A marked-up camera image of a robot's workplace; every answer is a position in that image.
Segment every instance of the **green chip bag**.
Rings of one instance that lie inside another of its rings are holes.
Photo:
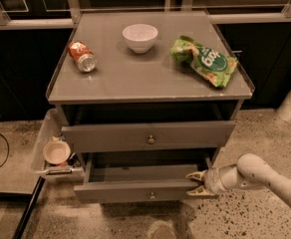
[[[237,66],[236,58],[224,56],[186,36],[180,36],[175,41],[170,54],[177,63],[189,63],[198,74],[217,88],[226,87]]]

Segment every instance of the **drawer knob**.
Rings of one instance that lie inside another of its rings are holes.
[[[149,200],[155,200],[154,192],[152,192],[149,196]]]
[[[153,135],[149,135],[148,136],[147,143],[148,144],[154,144],[155,143],[155,139],[154,139]]]

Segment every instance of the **gray countertop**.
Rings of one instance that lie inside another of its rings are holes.
[[[130,24],[147,23],[158,29],[154,47],[145,54],[131,51],[123,38]],[[190,66],[177,65],[169,50],[186,35],[202,45],[228,54],[204,12],[141,12],[83,14],[73,40],[84,42],[98,65],[88,74],[67,55],[49,95],[54,105],[147,103],[250,99],[252,91],[239,71],[218,90]]]

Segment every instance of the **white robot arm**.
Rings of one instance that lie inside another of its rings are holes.
[[[218,195],[234,188],[257,189],[266,186],[291,207],[291,179],[276,172],[254,154],[244,154],[236,164],[194,172],[187,178],[202,182],[199,187],[187,191],[189,195]]]

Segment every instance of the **can lid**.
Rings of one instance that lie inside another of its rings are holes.
[[[93,54],[85,54],[79,58],[77,65],[81,72],[88,73],[96,67],[97,60]]]

